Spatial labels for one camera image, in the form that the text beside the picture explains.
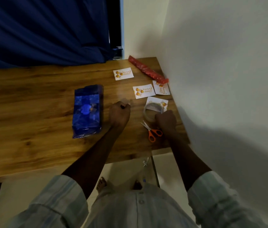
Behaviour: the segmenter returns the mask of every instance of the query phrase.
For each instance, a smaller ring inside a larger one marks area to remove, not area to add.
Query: blue curtain
[[[112,58],[105,0],[0,0],[0,68]]]

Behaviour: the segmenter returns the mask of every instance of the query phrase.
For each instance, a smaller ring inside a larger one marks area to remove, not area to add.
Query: roll of tape
[[[155,117],[149,117],[147,114],[146,114],[146,110],[149,109],[149,110],[154,110],[154,111],[157,111],[159,113],[163,113],[163,107],[158,104],[158,103],[148,103],[145,107],[144,107],[144,117],[145,119],[148,121],[148,122],[155,122]]]

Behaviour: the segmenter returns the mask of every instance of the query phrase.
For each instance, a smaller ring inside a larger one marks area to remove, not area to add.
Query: orange scissors handle
[[[151,131],[153,131],[157,136],[161,137],[162,136],[162,131],[161,130],[155,130],[155,129],[152,129]]]
[[[150,142],[155,142],[156,138],[154,137],[154,135],[152,134],[152,132],[149,130],[149,141]]]

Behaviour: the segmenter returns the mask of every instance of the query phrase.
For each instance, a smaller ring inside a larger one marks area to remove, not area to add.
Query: striped sleeve
[[[70,177],[58,175],[8,227],[80,228],[87,215],[87,201],[81,187]]]
[[[238,193],[215,172],[199,177],[188,191],[189,205],[202,228],[268,228],[260,217],[245,207]]]

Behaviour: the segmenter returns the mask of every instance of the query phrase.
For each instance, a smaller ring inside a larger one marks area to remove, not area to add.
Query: white wall
[[[169,0],[123,0],[124,58],[155,57]]]
[[[157,57],[195,152],[268,222],[268,0],[169,0]]]

